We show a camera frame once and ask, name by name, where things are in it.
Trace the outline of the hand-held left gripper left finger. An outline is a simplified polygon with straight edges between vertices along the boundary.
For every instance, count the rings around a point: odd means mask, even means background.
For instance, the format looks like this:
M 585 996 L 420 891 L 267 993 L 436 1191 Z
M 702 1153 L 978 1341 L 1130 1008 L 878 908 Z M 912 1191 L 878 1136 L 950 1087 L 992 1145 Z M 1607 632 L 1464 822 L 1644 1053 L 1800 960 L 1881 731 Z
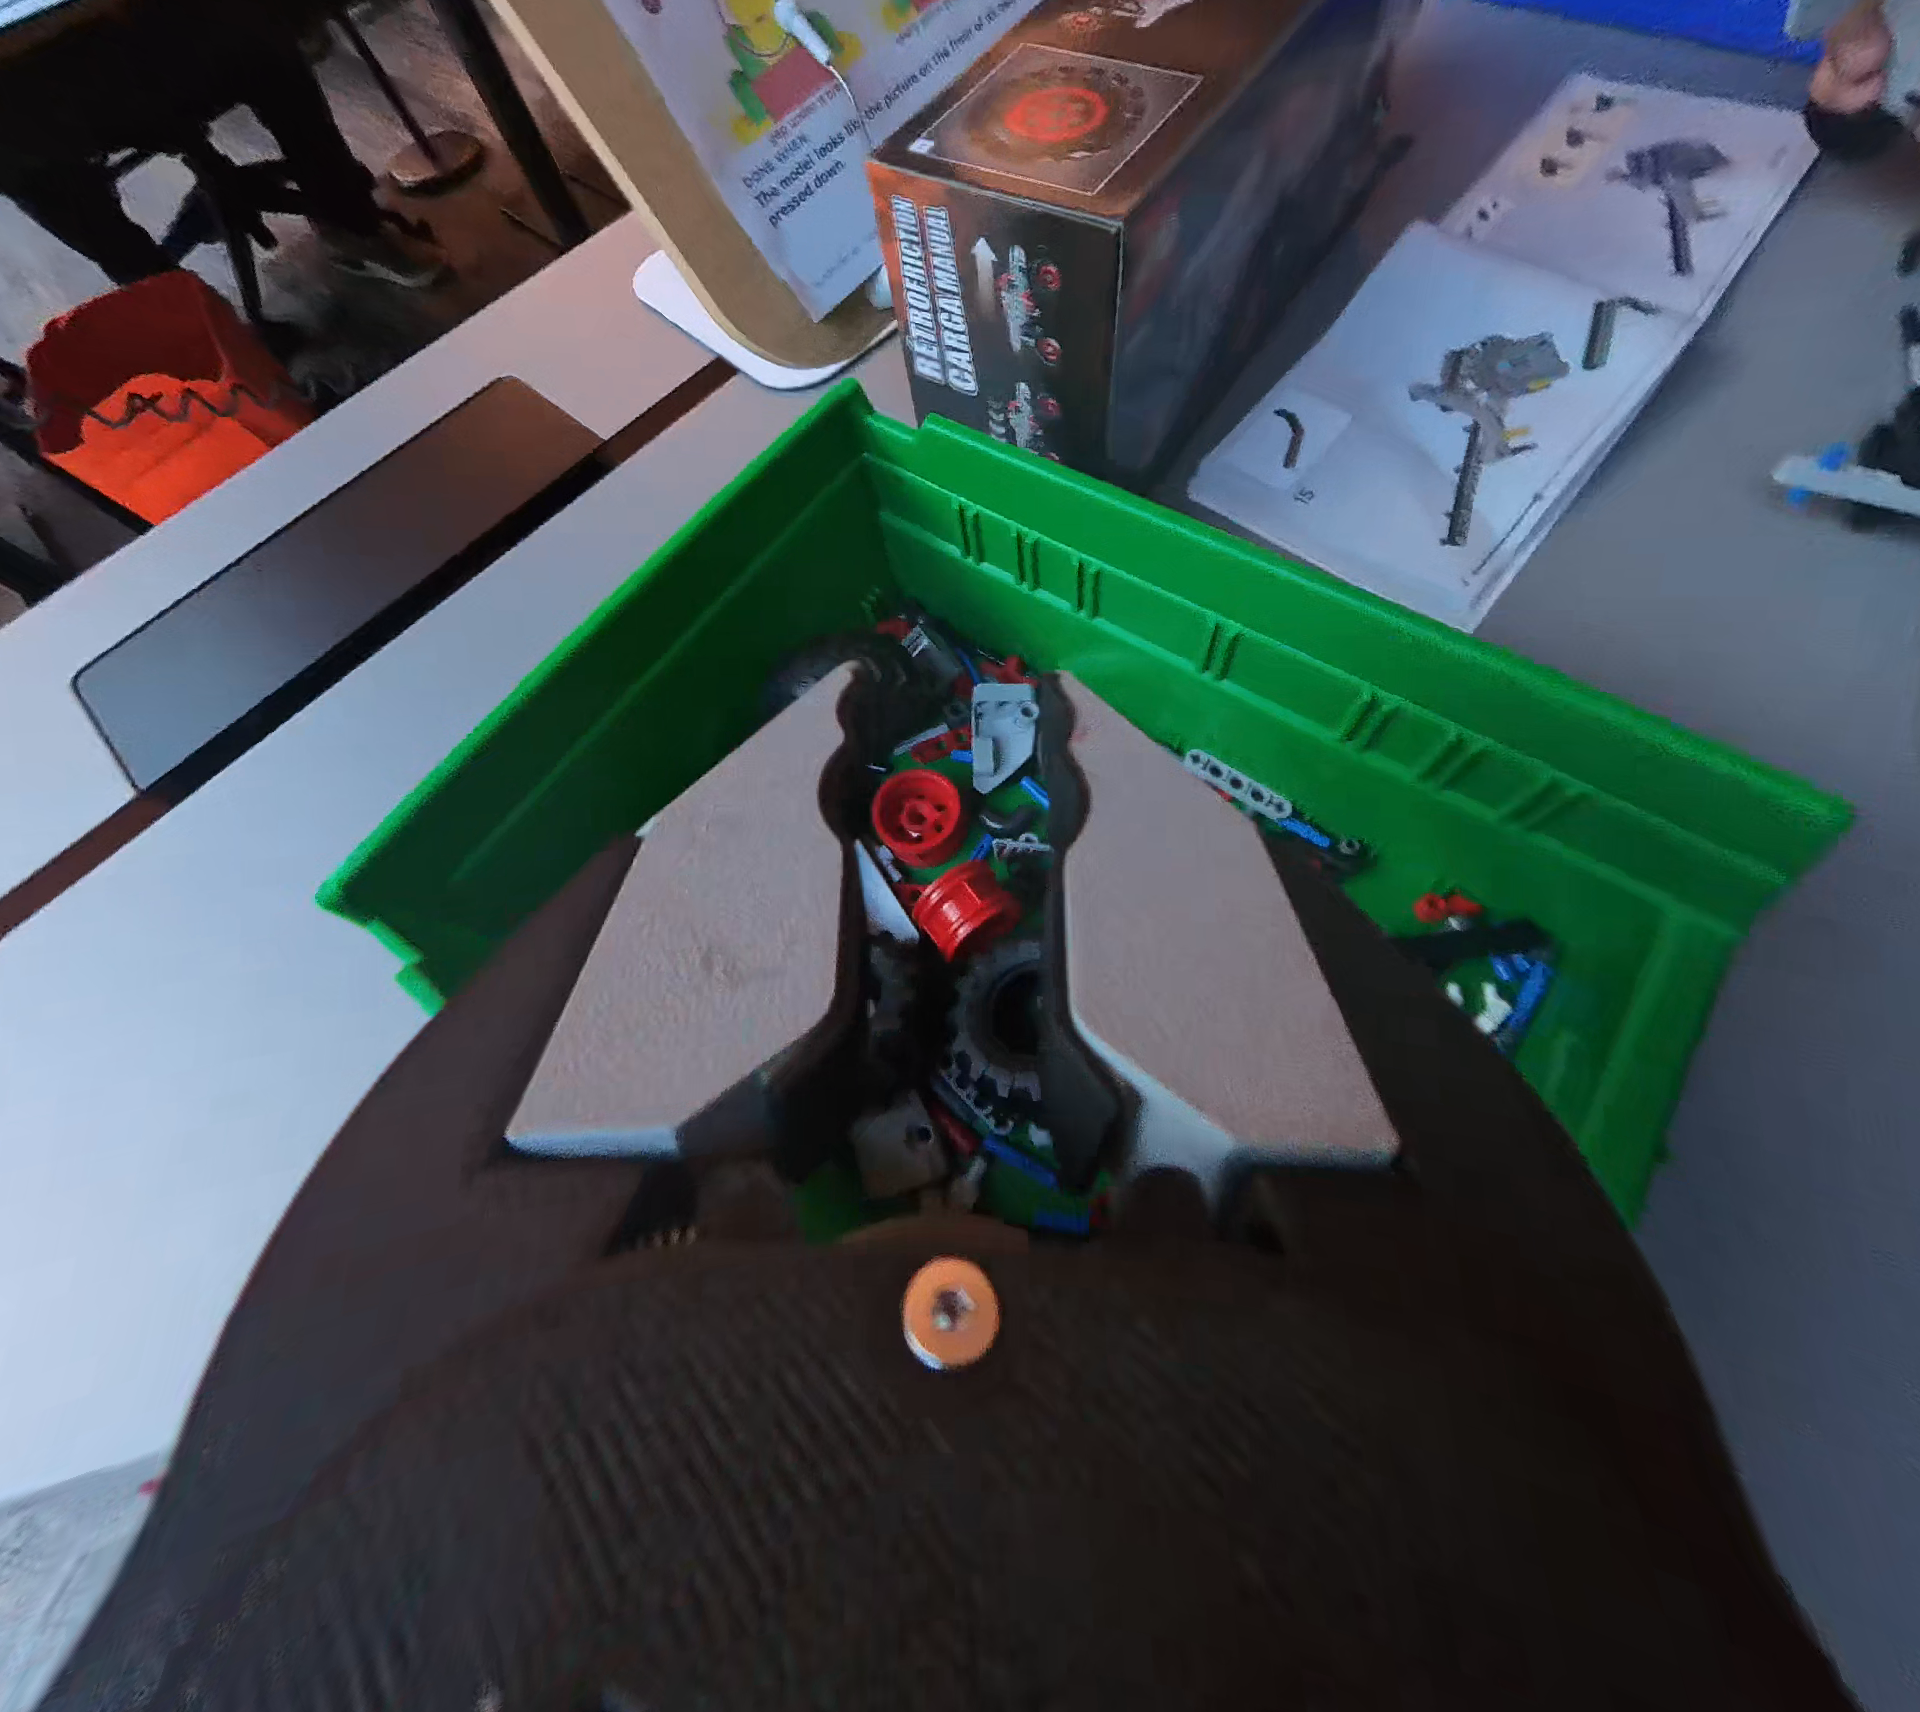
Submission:
M 776 1153 L 852 1022 L 862 936 L 828 808 L 874 686 L 840 660 L 644 826 L 508 1122 L 535 1158 Z

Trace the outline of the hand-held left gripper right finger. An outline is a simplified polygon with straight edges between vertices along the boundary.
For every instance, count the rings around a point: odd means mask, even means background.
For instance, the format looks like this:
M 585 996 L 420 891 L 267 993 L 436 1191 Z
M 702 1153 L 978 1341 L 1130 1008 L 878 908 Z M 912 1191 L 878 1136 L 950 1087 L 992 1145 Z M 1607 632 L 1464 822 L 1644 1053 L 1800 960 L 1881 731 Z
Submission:
M 1118 1174 L 1391 1169 L 1401 1134 L 1264 837 L 1078 674 L 1055 687 L 1062 990 L 1116 1083 Z

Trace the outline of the green plastic bin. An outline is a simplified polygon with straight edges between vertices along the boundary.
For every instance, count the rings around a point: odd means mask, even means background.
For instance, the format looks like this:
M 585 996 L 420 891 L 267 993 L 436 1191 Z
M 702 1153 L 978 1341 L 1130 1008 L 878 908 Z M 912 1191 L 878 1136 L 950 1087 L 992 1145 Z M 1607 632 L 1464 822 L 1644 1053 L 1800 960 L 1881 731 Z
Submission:
M 756 455 L 320 885 L 436 1012 L 746 738 L 789 651 L 918 604 L 1279 786 L 1406 931 L 1462 889 L 1554 940 L 1517 1065 L 1626 1224 L 1752 922 L 1852 822 L 1811 783 L 1495 643 L 854 381 Z

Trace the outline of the black lego tyre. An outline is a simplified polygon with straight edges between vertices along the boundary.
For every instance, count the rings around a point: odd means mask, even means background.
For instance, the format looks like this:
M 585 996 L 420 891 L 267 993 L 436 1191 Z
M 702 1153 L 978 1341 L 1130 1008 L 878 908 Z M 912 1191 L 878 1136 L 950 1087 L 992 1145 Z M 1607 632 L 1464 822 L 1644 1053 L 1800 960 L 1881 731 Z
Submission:
M 931 1089 L 978 1133 L 1009 1136 L 1044 1124 L 1041 936 L 1009 936 L 960 964 Z

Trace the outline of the red lego wheel hub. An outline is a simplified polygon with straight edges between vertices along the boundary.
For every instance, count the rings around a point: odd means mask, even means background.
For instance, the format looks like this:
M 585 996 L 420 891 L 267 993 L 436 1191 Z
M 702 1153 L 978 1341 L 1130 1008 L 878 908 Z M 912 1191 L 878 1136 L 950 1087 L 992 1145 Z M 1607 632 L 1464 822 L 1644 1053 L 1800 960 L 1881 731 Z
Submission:
M 961 789 L 935 769 L 897 771 L 883 780 L 871 804 L 871 826 L 910 869 L 952 863 L 970 837 Z
M 1023 912 L 992 862 L 970 860 L 920 889 L 910 920 L 944 962 L 958 964 L 1014 934 Z

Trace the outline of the grey lego panel piece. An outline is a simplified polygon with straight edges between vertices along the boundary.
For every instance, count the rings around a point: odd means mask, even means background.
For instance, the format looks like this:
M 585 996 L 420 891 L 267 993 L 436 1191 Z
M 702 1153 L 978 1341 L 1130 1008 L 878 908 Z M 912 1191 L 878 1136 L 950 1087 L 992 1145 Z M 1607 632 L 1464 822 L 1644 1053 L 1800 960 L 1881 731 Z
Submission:
M 970 696 L 971 784 L 986 798 L 1012 784 L 1034 760 L 1041 733 L 1034 683 L 975 682 Z

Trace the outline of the partly built lego model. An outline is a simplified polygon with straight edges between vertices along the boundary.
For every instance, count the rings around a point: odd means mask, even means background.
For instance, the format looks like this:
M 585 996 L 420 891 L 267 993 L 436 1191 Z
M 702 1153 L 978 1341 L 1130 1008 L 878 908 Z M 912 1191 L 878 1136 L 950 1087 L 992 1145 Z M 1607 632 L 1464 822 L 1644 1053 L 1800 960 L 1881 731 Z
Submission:
M 1856 530 L 1887 522 L 1918 524 L 1918 387 L 1891 419 L 1856 446 L 1784 457 L 1771 477 L 1790 502 L 1827 502 L 1845 509 Z

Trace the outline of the lego instruction booklet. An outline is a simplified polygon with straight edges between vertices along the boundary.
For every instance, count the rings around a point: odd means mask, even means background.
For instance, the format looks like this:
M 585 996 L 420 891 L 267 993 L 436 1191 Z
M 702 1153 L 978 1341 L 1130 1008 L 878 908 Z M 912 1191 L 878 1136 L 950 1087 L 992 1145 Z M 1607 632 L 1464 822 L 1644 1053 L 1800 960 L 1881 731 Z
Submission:
M 1568 74 L 1406 225 L 1192 502 L 1478 632 L 1814 161 L 1800 112 Z

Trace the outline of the dark printed lego set box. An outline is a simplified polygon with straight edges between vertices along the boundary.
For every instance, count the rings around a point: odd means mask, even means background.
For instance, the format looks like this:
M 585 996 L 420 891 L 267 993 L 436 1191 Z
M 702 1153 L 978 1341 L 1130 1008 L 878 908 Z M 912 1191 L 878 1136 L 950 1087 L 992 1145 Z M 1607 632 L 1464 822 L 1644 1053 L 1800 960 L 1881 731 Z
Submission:
M 1401 151 L 1425 0 L 1049 0 L 869 176 L 912 421 L 1156 489 Z

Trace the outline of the person's right hand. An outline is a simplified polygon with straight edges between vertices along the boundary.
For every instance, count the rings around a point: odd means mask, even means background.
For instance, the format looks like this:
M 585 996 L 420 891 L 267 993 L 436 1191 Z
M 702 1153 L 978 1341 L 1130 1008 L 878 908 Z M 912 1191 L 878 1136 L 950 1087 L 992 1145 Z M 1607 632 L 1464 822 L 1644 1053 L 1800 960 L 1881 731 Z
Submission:
M 1808 107 L 1827 119 L 1914 119 L 1913 110 L 1893 112 L 1891 65 L 1893 32 L 1884 0 L 1859 0 L 1825 35 L 1820 58 L 1811 79 Z

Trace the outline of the orange plastic bin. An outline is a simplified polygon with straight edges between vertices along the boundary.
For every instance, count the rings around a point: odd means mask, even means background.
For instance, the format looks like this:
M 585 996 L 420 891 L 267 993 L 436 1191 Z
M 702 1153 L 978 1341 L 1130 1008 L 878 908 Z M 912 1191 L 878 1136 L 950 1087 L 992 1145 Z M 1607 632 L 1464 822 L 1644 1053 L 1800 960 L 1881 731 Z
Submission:
M 35 452 L 145 529 L 320 416 L 253 325 L 182 269 L 57 316 L 24 374 Z

